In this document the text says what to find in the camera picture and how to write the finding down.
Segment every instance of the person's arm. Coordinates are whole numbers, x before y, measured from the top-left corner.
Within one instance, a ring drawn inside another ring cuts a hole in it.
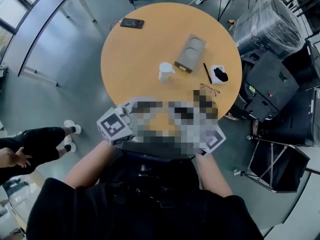
[[[115,148],[103,140],[71,169],[63,182],[73,188],[93,186],[111,161],[114,151]]]
[[[196,154],[195,159],[204,190],[211,191],[223,198],[233,195],[212,154],[206,156]]]
[[[28,158],[32,158],[31,155],[24,154],[23,147],[14,153],[10,148],[4,147],[0,149],[0,168],[14,167],[19,165],[21,167],[27,167],[30,165]]]

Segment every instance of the eyeglasses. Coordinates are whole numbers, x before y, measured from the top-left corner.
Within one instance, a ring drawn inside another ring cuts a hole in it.
[[[214,97],[217,97],[218,94],[220,93],[220,91],[218,91],[217,89],[212,89],[204,83],[200,83],[200,90],[204,90],[207,93],[210,93],[211,95],[213,95]]]

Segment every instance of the pen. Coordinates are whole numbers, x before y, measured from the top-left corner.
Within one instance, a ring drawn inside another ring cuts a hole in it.
[[[209,75],[209,72],[208,72],[208,69],[207,69],[207,65],[206,65],[206,63],[203,63],[203,65],[204,65],[204,69],[205,69],[206,75],[209,78],[209,82],[210,82],[210,84],[212,84],[212,80],[211,80],[211,77]]]

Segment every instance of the wrapped object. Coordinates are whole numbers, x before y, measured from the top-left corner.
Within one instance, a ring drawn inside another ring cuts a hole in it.
[[[281,60],[305,43],[298,18],[280,0],[258,0],[235,22],[230,34],[240,55],[259,49]]]

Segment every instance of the black phone case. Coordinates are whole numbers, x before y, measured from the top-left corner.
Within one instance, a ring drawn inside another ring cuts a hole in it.
[[[145,21],[142,20],[142,19],[123,18],[120,26],[121,27],[141,29],[143,27],[144,23],[145,23]]]

